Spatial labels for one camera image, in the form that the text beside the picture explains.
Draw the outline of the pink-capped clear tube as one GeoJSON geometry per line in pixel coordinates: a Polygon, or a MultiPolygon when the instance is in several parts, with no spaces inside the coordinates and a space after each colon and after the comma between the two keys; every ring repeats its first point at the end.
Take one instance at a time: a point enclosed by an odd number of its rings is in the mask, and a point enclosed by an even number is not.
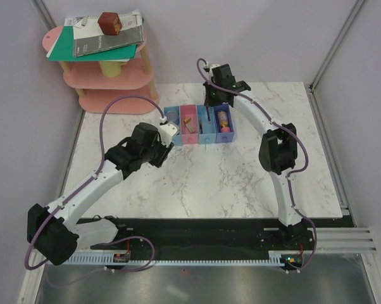
{"type": "Polygon", "coordinates": [[[218,117],[218,122],[220,126],[220,132],[223,132],[223,133],[232,132],[228,113],[226,111],[221,110],[217,113],[217,117],[218,117]]]}

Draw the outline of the pastel four-compartment drawer organizer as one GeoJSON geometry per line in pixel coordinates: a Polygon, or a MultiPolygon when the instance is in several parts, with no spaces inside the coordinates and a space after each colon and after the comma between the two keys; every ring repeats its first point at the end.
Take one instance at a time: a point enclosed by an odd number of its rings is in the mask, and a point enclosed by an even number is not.
{"type": "Polygon", "coordinates": [[[232,121],[230,107],[227,104],[220,106],[214,106],[209,108],[211,115],[211,123],[208,123],[205,106],[199,104],[188,104],[180,106],[169,106],[164,108],[164,114],[168,109],[179,110],[179,133],[173,139],[173,143],[176,146],[189,145],[189,144],[219,144],[219,143],[231,143],[235,139],[235,127],[232,121]],[[220,126],[218,122],[217,113],[219,111],[226,111],[230,120],[230,126],[232,132],[223,133],[220,132],[220,126]],[[195,133],[190,133],[185,124],[184,119],[191,118],[189,122],[194,126],[195,133]],[[203,123],[204,134],[199,132],[199,122],[203,123]]]}

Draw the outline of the clear paperclip jar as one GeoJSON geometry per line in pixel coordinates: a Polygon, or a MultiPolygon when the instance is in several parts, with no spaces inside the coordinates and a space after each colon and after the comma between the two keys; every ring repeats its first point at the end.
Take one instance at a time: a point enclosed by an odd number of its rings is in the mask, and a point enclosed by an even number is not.
{"type": "Polygon", "coordinates": [[[169,122],[179,125],[179,110],[178,109],[168,109],[165,113],[165,116],[169,122]]]}

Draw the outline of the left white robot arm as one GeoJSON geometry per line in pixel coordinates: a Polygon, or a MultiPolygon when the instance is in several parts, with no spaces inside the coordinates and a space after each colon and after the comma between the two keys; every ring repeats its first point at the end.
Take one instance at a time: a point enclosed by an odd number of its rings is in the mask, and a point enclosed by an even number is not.
{"type": "Polygon", "coordinates": [[[53,265],[65,263],[77,248],[108,244],[120,249],[125,231],[108,219],[79,224],[81,216],[110,189],[148,163],[160,168],[174,147],[178,126],[166,122],[157,127],[141,122],[132,135],[104,154],[99,168],[68,194],[47,206],[34,205],[27,215],[27,241],[53,265]]]}

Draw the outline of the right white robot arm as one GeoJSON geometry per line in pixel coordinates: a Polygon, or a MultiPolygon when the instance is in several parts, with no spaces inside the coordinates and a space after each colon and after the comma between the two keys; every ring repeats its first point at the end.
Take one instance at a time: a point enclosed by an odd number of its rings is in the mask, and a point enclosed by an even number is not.
{"type": "Polygon", "coordinates": [[[295,173],[306,170],[308,154],[297,137],[293,124],[281,124],[258,103],[251,87],[243,80],[236,81],[228,64],[210,65],[199,58],[198,72],[204,79],[206,107],[228,104],[238,111],[261,136],[258,160],[270,174],[278,205],[278,220],[286,226],[298,224],[298,213],[293,193],[292,178],[295,173]]]}

